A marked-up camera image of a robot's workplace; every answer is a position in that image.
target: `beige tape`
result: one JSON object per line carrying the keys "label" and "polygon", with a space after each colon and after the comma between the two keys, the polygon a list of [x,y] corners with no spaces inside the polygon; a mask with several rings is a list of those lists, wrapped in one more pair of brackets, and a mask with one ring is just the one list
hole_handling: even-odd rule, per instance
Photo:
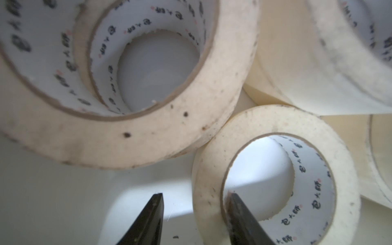
{"label": "beige tape", "polygon": [[197,150],[198,148],[206,144],[208,141],[210,141],[216,135],[216,133],[222,128],[222,126],[227,122],[229,118],[232,118],[236,114],[255,106],[256,104],[245,93],[245,91],[241,90],[241,92],[239,93],[238,100],[235,99],[233,100],[232,103],[230,103],[230,105],[227,108],[227,111],[225,111],[225,113],[220,117],[220,119],[212,127],[206,129],[206,132],[200,139],[198,139],[195,143],[188,146],[186,149],[182,150],[175,156],[173,156],[173,158]]}
{"label": "beige tape", "polygon": [[[302,140],[320,153],[320,158],[330,170],[330,178],[335,188],[332,191],[335,207],[332,217],[327,217],[331,221],[324,229],[325,232],[320,236],[319,233],[315,234],[317,244],[350,244],[358,224],[360,209],[358,179],[350,153],[338,134],[323,120],[285,105],[259,106],[241,112],[229,120],[205,147],[198,150],[192,170],[193,207],[198,230],[205,244],[230,244],[221,204],[222,186],[231,163],[249,142],[276,134]],[[294,186],[301,178],[296,175]],[[308,207],[305,205],[310,203],[304,203],[304,210]],[[310,213],[316,209],[310,206],[307,210]],[[305,234],[322,222],[311,214],[306,217],[307,222],[297,224],[295,233],[298,235],[294,238],[293,234],[289,234],[293,244],[303,244],[299,234]]]}
{"label": "beige tape", "polygon": [[[391,5],[381,2],[378,8]],[[371,8],[373,16],[384,17],[375,18],[377,40],[362,42],[356,32],[364,29],[368,34],[371,29],[362,21],[366,16],[355,12],[355,3],[375,5],[372,1],[263,1],[258,49],[244,86],[249,96],[259,105],[278,99],[318,115],[392,113],[390,31],[382,33],[383,23],[377,22],[392,20]]]}
{"label": "beige tape", "polygon": [[355,161],[361,195],[392,208],[392,116],[324,116]]}

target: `dark spot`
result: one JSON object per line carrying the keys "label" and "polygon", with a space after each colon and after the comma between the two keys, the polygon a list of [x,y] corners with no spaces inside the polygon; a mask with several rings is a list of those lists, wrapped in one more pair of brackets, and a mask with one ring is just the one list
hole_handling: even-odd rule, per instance
{"label": "dark spot", "polygon": [[392,36],[384,40],[384,48],[386,49],[389,48],[390,46],[392,46]]}
{"label": "dark spot", "polygon": [[80,103],[82,103],[82,104],[85,104],[85,105],[91,105],[91,103],[90,103],[90,102],[88,102],[88,101],[87,101],[87,100],[85,100],[85,99],[78,98],[78,100],[79,100],[79,102],[80,102]]}
{"label": "dark spot", "polygon": [[75,64],[69,62],[68,60],[65,62],[65,66],[70,70],[70,71],[76,71],[77,67]]}
{"label": "dark spot", "polygon": [[109,26],[107,31],[109,32],[110,35],[113,35],[116,32],[116,28],[111,25],[111,26]]}
{"label": "dark spot", "polygon": [[63,161],[63,162],[61,162],[61,163],[66,164],[66,165],[72,165],[72,163],[69,162],[69,161]]}
{"label": "dark spot", "polygon": [[57,6],[56,0],[44,0],[44,5],[49,6],[49,8],[54,9]]}
{"label": "dark spot", "polygon": [[112,98],[109,98],[109,101],[110,101],[110,103],[112,103],[113,105],[116,104],[116,102],[115,102],[114,99],[112,99]]}
{"label": "dark spot", "polygon": [[144,19],[144,20],[143,20],[143,24],[145,24],[145,25],[150,25],[150,24],[151,24],[151,21],[150,21],[149,19]]}
{"label": "dark spot", "polygon": [[20,50],[31,52],[30,44],[23,38],[19,37],[18,35],[13,34],[11,36],[12,43]]}

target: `cardboard core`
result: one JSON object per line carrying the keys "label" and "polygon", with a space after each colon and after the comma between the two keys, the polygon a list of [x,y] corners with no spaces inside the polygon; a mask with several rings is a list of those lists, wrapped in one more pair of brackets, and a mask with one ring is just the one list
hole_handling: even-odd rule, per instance
{"label": "cardboard core", "polygon": [[320,241],[335,211],[335,187],[316,149],[287,135],[250,142],[235,157],[223,189],[236,192],[277,244]]}
{"label": "cardboard core", "polygon": [[[114,7],[97,23],[87,54],[90,56],[91,82],[99,97],[97,100],[82,83],[78,64],[73,58],[73,27],[83,3],[84,0],[61,3],[5,1],[0,8],[0,42],[11,65],[38,96],[66,112],[77,116],[94,115],[92,118],[97,119],[123,118],[123,115],[154,104],[129,109],[124,103],[122,96],[127,93],[119,91],[117,71],[128,43],[143,34],[167,30],[186,38],[199,53],[203,53],[216,17],[215,1],[124,0],[114,3]],[[184,77],[176,84],[189,85],[191,80]],[[170,96],[165,93],[164,99],[158,96],[148,100],[168,103],[186,86]]]}
{"label": "cardboard core", "polygon": [[339,0],[354,32],[376,57],[392,67],[392,2]]}

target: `tape roll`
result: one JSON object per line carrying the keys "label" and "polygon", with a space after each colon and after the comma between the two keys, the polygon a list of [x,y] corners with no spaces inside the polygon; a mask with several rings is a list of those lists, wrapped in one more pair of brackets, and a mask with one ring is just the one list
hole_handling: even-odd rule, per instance
{"label": "tape roll", "polygon": [[200,139],[198,139],[195,143],[188,146],[178,154],[174,155],[173,158],[195,151],[198,148],[202,147],[216,135],[216,133],[222,128],[222,126],[227,122],[229,118],[246,109],[256,106],[255,102],[251,100],[251,98],[245,93],[244,90],[241,90],[238,95],[238,100],[235,99],[232,103],[230,103],[221,118],[212,127],[207,129],[207,131],[204,133],[204,135],[201,136]]}
{"label": "tape roll", "polygon": [[392,113],[391,7],[388,0],[263,1],[245,91],[259,105],[281,100],[318,115]]}
{"label": "tape roll", "polygon": [[[254,57],[258,5],[251,0],[5,1],[0,129],[71,164],[120,169],[173,156],[235,104]],[[133,112],[118,93],[117,62],[132,38],[157,29],[186,37],[201,56],[171,95]]]}
{"label": "tape roll", "polygon": [[361,195],[392,209],[392,115],[324,116],[350,149]]}
{"label": "tape roll", "polygon": [[[254,107],[236,115],[199,149],[192,170],[192,195],[205,244],[230,244],[221,208],[223,186],[239,154],[263,137],[282,145],[295,172],[287,204],[261,222],[270,238],[276,244],[350,244],[360,209],[350,153],[323,120],[284,105]],[[290,214],[296,217],[287,225]]]}

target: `paper tape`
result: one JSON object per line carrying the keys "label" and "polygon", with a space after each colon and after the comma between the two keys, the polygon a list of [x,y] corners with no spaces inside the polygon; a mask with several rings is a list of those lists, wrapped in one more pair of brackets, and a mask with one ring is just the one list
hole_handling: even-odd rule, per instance
{"label": "paper tape", "polygon": [[318,115],[392,113],[391,1],[262,4],[244,86],[256,103],[284,102]]}
{"label": "paper tape", "polygon": [[[251,0],[2,6],[1,130],[40,154],[93,167],[139,167],[202,138],[235,104],[258,39]],[[134,113],[118,92],[118,59],[132,38],[157,29],[181,34],[201,56],[169,97]]]}
{"label": "paper tape", "polygon": [[241,90],[241,92],[238,94],[238,100],[235,99],[230,105],[227,107],[227,110],[225,113],[220,117],[220,119],[212,126],[210,127],[205,134],[202,135],[200,139],[198,139],[196,142],[194,142],[192,145],[188,146],[178,154],[176,154],[174,157],[184,155],[186,153],[189,153],[191,151],[195,151],[198,148],[202,147],[205,145],[208,141],[212,139],[216,135],[216,133],[222,128],[222,126],[227,122],[227,120],[236,114],[255,107],[256,104],[255,102],[252,101],[252,99],[245,93],[244,90]]}
{"label": "paper tape", "polygon": [[361,206],[350,153],[323,120],[285,105],[236,115],[199,149],[192,170],[193,207],[205,244],[230,244],[222,188],[237,155],[262,137],[282,145],[295,174],[287,204],[260,222],[270,238],[276,244],[350,244]]}
{"label": "paper tape", "polygon": [[392,209],[392,115],[324,116],[355,162],[360,193]]}

